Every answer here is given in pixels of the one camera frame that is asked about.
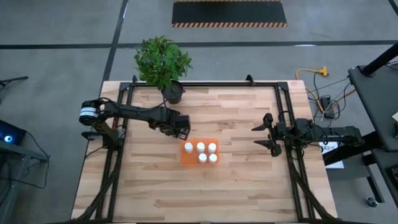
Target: black plant pot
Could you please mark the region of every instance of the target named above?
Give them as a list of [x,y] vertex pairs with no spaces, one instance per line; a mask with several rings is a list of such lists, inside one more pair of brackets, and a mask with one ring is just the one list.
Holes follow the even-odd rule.
[[172,80],[172,84],[162,90],[162,95],[170,104],[177,104],[181,101],[183,92],[184,89],[182,88],[181,83]]

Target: potted plant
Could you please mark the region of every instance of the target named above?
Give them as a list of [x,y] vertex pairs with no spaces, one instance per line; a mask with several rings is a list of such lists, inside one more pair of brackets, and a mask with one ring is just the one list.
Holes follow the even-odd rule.
[[164,36],[143,40],[142,45],[136,47],[134,56],[139,70],[139,78],[150,85],[157,86],[163,97],[171,104],[180,102],[184,92],[179,77],[187,76],[188,68],[192,68],[188,52],[183,54],[172,40]]

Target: blue light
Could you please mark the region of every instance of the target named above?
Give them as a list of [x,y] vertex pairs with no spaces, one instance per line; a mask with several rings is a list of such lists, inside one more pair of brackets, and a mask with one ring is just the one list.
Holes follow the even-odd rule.
[[4,137],[5,142],[10,143],[12,141],[12,137],[11,136],[6,136]]

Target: wheel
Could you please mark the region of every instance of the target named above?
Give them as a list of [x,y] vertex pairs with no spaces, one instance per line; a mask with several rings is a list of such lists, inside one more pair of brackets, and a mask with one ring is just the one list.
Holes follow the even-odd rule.
[[370,207],[376,208],[378,205],[378,202],[374,197],[371,197],[371,198],[368,198],[368,205]]

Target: black pole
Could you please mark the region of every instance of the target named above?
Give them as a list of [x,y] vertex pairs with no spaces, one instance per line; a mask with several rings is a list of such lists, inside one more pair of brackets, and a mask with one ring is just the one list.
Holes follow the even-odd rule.
[[378,56],[374,61],[369,63],[369,65],[363,67],[361,69],[361,72],[364,76],[367,77],[373,77],[376,74],[374,73],[377,71],[379,68],[387,64],[389,61],[391,61],[393,58],[398,56],[398,43],[394,44],[392,47],[390,47],[388,50],[386,50],[383,54]]

